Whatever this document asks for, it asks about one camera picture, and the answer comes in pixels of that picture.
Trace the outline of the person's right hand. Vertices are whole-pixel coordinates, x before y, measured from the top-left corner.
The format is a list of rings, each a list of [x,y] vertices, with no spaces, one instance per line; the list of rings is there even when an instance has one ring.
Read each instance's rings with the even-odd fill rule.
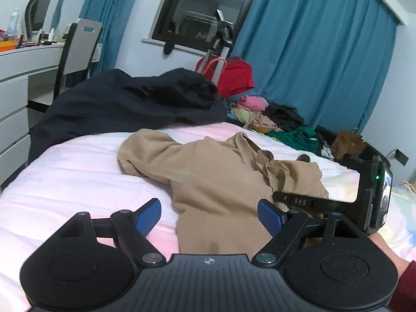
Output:
[[[369,238],[373,241],[373,243],[375,243],[375,245],[378,246],[378,248],[380,248],[380,250],[385,253],[385,255],[390,258],[398,271],[398,277],[401,277],[401,275],[407,270],[410,263],[396,255],[378,232],[370,235]]]

